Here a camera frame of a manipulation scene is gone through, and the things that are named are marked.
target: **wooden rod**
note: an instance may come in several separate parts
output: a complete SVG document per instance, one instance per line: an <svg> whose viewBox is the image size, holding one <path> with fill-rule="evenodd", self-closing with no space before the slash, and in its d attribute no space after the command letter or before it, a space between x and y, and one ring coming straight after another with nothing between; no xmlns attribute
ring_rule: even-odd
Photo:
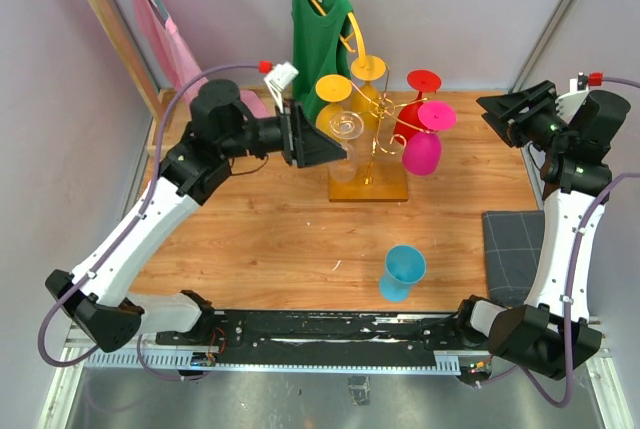
<svg viewBox="0 0 640 429"><path fill-rule="evenodd" d="M129 71L129 75L138 88L147 108L154 119L160 120L164 110L162 104L160 104L155 83L152 81L140 53L133 44L129 31L122 22L120 12L115 3L113 0L87 1L100 20L100 24L102 24L104 31L109 36L127 71Z"/></svg>

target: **clear glass cup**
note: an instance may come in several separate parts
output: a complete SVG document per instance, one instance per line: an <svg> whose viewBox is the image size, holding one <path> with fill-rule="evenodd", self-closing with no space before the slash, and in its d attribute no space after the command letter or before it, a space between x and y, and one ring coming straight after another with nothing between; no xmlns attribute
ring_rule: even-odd
<svg viewBox="0 0 640 429"><path fill-rule="evenodd" d="M340 111L329 120L331 136L342 143L347 158L329 164L329 176L336 182L347 183L358 172L358 152L347 141L357 139L364 131L364 120L352 111Z"/></svg>

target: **gray mat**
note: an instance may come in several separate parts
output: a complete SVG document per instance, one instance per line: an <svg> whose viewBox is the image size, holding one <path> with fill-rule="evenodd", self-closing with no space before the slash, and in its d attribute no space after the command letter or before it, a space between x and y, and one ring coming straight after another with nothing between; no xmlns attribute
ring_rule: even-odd
<svg viewBox="0 0 640 429"><path fill-rule="evenodd" d="M489 299L507 306L520 305L538 268L544 212L485 212L482 225Z"/></svg>

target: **metal floor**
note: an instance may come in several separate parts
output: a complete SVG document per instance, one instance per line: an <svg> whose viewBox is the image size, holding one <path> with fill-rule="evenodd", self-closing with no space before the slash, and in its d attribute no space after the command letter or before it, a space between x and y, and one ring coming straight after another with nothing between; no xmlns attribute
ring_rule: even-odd
<svg viewBox="0 0 640 429"><path fill-rule="evenodd" d="M496 373L505 367L496 366ZM139 369L87 369L67 429L604 427L583 368L564 410L547 404L520 372L481 390L451 376L373 375L368 397L350 389L350 377L216 372L198 383L172 383ZM563 381L544 382L562 395Z"/></svg>

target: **blue cup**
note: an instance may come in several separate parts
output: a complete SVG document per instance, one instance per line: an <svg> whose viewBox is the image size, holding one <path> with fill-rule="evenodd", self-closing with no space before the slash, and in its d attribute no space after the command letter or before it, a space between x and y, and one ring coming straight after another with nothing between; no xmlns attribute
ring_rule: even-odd
<svg viewBox="0 0 640 429"><path fill-rule="evenodd" d="M395 246L384 261L380 293L388 301L402 302L426 273L427 261L420 251L412 246Z"/></svg>

